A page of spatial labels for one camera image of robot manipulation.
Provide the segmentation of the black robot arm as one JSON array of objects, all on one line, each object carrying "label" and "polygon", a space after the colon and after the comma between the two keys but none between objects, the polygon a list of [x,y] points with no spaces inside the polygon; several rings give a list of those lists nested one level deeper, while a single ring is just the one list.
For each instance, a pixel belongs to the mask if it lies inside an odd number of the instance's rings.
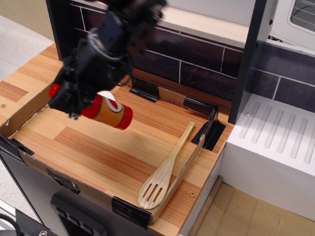
[{"label": "black robot arm", "polygon": [[132,57],[144,53],[162,17],[164,0],[105,0],[98,27],[80,38],[51,85],[52,109],[78,118],[98,92],[122,85],[133,69]]}]

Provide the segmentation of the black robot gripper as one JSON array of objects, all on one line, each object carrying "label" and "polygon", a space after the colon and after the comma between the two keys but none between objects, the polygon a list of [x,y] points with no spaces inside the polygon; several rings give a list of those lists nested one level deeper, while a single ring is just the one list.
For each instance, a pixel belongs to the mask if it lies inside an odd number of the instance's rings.
[{"label": "black robot gripper", "polygon": [[48,105],[70,118],[95,118],[96,93],[112,90],[131,70],[129,56],[107,54],[96,28],[93,28],[79,40],[71,56],[64,59],[63,67],[50,87]]}]

